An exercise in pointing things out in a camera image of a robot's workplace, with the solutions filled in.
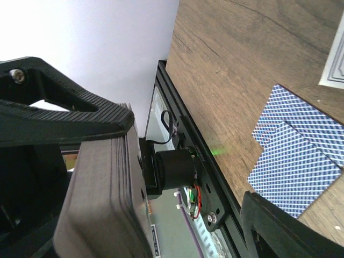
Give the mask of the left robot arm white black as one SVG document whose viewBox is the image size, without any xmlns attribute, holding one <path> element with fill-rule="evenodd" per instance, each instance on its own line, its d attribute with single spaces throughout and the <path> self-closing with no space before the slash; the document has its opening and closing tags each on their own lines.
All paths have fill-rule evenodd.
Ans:
<svg viewBox="0 0 344 258">
<path fill-rule="evenodd" d="M 140 157 L 138 158 L 146 183 L 148 199 L 159 198 L 163 191 L 179 188 L 198 187 L 198 159 L 194 149 L 185 147 L 156 151 L 156 145 L 167 145 L 177 137 L 173 114 L 164 110 L 160 115 L 161 123 L 168 132 L 165 141 L 139 138 Z"/>
</svg>

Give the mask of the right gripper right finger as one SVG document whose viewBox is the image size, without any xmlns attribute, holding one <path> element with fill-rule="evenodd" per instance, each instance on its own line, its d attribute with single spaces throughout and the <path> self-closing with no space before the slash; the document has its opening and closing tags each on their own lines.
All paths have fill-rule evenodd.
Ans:
<svg viewBox="0 0 344 258">
<path fill-rule="evenodd" d="M 343 257 L 343 247 L 257 193 L 245 192 L 241 218 L 249 257 Z"/>
</svg>

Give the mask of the dealt blue backed card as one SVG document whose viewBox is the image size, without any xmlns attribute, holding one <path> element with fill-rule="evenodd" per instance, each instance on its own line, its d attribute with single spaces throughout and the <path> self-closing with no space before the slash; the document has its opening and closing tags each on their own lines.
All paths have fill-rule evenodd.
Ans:
<svg viewBox="0 0 344 258">
<path fill-rule="evenodd" d="M 248 182 L 256 193 L 298 218 L 340 174 L 337 164 L 282 122 L 249 174 Z"/>
</svg>

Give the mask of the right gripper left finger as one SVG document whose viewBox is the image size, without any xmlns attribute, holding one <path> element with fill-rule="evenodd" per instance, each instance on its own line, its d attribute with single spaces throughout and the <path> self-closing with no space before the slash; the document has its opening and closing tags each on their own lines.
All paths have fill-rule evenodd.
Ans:
<svg viewBox="0 0 344 258">
<path fill-rule="evenodd" d="M 1 147 L 125 136 L 134 113 L 79 86 L 46 61 L 1 62 Z"/>
</svg>

